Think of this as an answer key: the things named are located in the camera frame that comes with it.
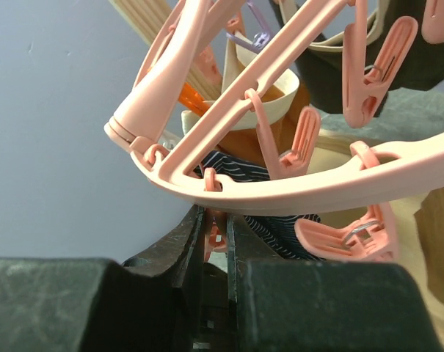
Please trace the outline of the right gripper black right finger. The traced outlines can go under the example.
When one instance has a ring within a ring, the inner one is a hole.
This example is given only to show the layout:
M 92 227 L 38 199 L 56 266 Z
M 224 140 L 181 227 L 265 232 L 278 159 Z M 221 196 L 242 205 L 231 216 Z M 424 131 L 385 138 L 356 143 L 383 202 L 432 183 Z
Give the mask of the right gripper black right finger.
M 230 214 L 228 237 L 228 301 L 237 351 L 255 351 L 258 342 L 252 261 L 279 260 L 248 226 L 245 218 Z

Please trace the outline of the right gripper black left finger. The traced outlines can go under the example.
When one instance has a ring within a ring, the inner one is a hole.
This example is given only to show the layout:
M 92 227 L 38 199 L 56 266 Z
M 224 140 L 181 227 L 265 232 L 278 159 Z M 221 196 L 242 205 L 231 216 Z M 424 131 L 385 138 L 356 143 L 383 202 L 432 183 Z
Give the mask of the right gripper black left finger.
M 138 351 L 190 351 L 199 330 L 205 209 L 192 206 L 181 222 L 123 267 L 143 278 Z

